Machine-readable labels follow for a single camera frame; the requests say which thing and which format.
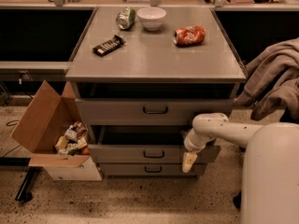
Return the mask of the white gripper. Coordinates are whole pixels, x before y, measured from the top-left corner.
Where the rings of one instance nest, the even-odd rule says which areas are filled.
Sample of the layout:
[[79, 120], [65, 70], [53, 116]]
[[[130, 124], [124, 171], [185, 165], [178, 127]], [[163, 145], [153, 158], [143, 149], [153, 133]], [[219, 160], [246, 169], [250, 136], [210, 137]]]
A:
[[208, 143], [208, 137], [190, 129], [184, 137], [184, 146], [188, 150], [183, 155], [182, 172], [188, 173], [194, 165], [197, 154], [201, 152]]

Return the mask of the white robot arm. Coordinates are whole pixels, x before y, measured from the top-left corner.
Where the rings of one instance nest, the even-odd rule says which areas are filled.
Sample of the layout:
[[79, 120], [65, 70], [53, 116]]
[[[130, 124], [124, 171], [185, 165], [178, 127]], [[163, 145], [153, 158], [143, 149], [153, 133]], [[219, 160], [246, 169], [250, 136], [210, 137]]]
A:
[[217, 138], [245, 149], [240, 224], [299, 224], [299, 125], [231, 122], [222, 113], [200, 114], [184, 138], [182, 171]]

